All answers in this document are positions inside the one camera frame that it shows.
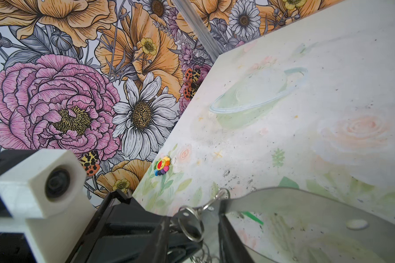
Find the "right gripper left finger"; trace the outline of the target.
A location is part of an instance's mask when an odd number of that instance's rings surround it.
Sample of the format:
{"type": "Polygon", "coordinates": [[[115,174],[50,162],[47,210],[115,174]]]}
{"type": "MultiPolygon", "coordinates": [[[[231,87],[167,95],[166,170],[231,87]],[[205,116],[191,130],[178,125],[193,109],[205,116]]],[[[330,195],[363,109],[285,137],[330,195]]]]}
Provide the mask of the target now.
{"type": "Polygon", "coordinates": [[[137,258],[137,263],[166,263],[170,235],[169,217],[162,217],[152,233],[150,242],[137,258]]]}

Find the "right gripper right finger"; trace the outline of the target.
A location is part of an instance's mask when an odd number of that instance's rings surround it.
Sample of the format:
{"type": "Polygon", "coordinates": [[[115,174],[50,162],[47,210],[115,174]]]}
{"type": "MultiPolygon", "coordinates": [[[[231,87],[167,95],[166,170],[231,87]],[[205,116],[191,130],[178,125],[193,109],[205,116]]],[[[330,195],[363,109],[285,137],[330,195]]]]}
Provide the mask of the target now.
{"type": "Polygon", "coordinates": [[[221,263],[254,263],[225,215],[219,216],[218,240],[221,263]]]}

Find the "green tag key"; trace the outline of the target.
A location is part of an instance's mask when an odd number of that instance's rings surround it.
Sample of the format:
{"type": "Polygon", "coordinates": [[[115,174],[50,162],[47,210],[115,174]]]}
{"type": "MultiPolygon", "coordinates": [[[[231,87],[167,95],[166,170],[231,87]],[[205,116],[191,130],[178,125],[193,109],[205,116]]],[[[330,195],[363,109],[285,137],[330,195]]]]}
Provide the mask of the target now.
{"type": "Polygon", "coordinates": [[[242,211],[241,214],[248,217],[249,219],[257,222],[260,225],[264,225],[264,222],[261,219],[259,219],[257,216],[253,215],[249,211],[242,211]]]}

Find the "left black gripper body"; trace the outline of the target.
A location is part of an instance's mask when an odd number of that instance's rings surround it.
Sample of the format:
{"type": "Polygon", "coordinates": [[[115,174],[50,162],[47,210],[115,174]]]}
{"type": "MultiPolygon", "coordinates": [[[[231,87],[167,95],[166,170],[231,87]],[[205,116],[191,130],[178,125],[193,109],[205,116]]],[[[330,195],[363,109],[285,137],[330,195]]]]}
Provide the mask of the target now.
{"type": "MultiPolygon", "coordinates": [[[[150,242],[162,217],[146,211],[120,190],[104,198],[84,233],[68,256],[68,263],[136,263],[150,242]]],[[[167,263],[182,263],[201,248],[181,230],[177,218],[169,217],[167,263]]]]}

